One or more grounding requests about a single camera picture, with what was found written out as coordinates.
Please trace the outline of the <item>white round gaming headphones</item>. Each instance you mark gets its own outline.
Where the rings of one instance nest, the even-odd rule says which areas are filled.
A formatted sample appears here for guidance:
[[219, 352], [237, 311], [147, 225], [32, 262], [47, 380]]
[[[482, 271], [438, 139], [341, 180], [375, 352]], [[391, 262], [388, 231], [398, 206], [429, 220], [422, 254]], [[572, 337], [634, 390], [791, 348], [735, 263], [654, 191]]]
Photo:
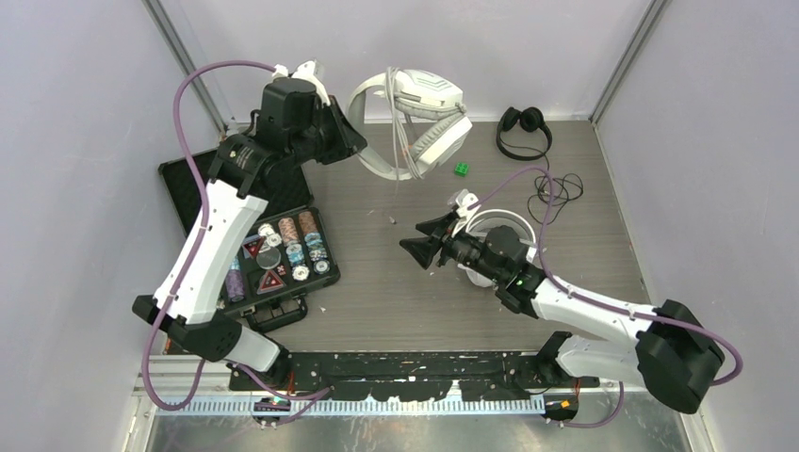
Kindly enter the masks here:
[[524, 264], [538, 254], [530, 223], [515, 212], [489, 209], [476, 214], [463, 232], [476, 238], [480, 256], [474, 264], [459, 264], [478, 287], [507, 285]]

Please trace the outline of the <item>white grey angular headphones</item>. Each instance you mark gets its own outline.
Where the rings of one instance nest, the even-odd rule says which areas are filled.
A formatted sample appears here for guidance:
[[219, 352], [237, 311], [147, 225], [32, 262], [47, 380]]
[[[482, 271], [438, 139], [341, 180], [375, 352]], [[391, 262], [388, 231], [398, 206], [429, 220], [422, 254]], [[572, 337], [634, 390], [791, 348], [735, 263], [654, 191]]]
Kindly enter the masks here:
[[367, 170], [384, 179], [423, 178], [452, 157], [472, 129], [464, 92], [457, 85], [427, 71], [389, 67], [351, 94], [347, 119], [359, 132], [365, 127], [370, 93], [388, 106], [394, 161], [384, 159], [371, 146], [358, 158]]

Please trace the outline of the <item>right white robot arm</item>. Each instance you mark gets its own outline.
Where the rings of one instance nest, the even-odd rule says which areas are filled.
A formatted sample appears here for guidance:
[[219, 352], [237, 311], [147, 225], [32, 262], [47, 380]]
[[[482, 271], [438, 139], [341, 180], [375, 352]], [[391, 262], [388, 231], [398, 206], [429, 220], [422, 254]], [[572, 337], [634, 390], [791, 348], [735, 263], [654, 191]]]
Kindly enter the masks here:
[[661, 306], [623, 302], [583, 291], [532, 261], [530, 242], [501, 225], [482, 237], [455, 229], [456, 215], [416, 225], [421, 235], [399, 245], [423, 268], [453, 261], [486, 278], [515, 314], [555, 321], [590, 333], [554, 332], [533, 359], [545, 385], [599, 378], [645, 388], [666, 407], [693, 414], [725, 356], [717, 339], [680, 302]]

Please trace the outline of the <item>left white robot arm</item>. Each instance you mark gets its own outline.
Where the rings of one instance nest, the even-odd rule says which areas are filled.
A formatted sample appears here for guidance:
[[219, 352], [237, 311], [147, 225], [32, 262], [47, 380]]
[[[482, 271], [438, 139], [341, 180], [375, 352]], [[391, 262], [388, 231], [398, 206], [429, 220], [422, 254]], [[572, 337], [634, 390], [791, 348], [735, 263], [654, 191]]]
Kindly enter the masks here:
[[308, 161], [329, 165], [367, 145], [318, 80], [293, 74], [266, 84], [255, 134], [236, 134], [217, 148], [201, 183], [201, 210], [175, 264], [134, 313], [181, 348], [209, 361], [253, 370], [268, 390], [289, 375], [280, 346], [219, 312], [218, 298], [245, 236], [269, 205], [268, 181]]

